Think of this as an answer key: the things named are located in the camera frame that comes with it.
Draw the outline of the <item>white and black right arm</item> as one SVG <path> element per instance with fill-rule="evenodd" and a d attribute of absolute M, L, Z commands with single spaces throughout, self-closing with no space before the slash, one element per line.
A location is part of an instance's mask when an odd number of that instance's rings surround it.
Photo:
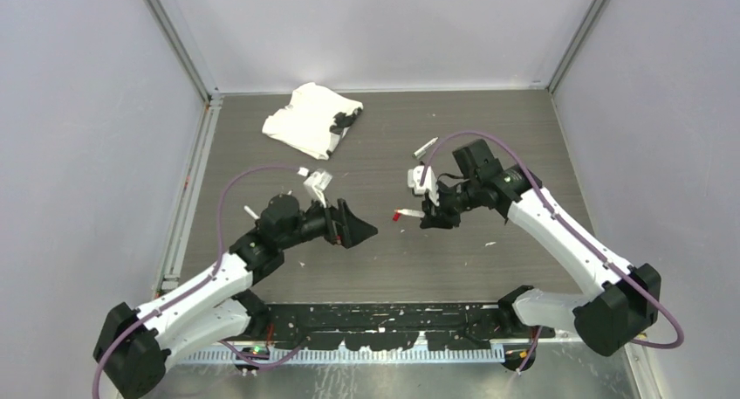
<path fill-rule="evenodd" d="M 521 285 L 498 304 L 500 329 L 520 337 L 550 327 L 578 337 L 596 354 L 610 356 L 637 341 L 658 319 L 662 278 L 649 264 L 633 265 L 575 221 L 521 161 L 505 168 L 488 143 L 477 139 L 454 150 L 459 173 L 447 185 L 429 163 L 407 172 L 407 186 L 422 199 L 420 226 L 452 230 L 464 212 L 496 211 L 527 232 L 575 281 L 578 294 Z"/>

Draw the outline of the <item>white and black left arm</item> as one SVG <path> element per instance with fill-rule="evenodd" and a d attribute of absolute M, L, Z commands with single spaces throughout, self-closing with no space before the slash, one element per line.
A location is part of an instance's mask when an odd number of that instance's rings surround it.
<path fill-rule="evenodd" d="M 286 250 L 318 238 L 351 249 L 377 233 L 342 198 L 303 210 L 294 196 L 272 197 L 254 228 L 203 272 L 148 303 L 110 309 L 93 349 L 96 375 L 123 397 L 142 398 L 197 350 L 238 335 L 262 338 L 268 318 L 251 287 L 284 263 Z"/>

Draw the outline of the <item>white pen green tip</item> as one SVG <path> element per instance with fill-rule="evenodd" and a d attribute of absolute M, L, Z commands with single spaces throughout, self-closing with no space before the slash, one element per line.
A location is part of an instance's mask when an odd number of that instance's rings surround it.
<path fill-rule="evenodd" d="M 434 138 L 430 139 L 429 141 L 427 141 L 426 143 L 424 143 L 422 146 L 420 146 L 419 148 L 417 148 L 413 152 L 412 156 L 416 160 L 420 160 L 438 142 L 438 140 L 439 140 L 438 137 L 434 137 Z"/>

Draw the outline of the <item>white pen red tip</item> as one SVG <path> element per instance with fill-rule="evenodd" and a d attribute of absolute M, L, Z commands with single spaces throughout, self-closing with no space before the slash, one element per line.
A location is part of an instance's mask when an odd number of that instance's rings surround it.
<path fill-rule="evenodd" d="M 406 216 L 406 217 L 423 218 L 425 216 L 425 213 L 423 211 L 411 210 L 411 209 L 398 209 L 395 213 L 399 216 Z"/>

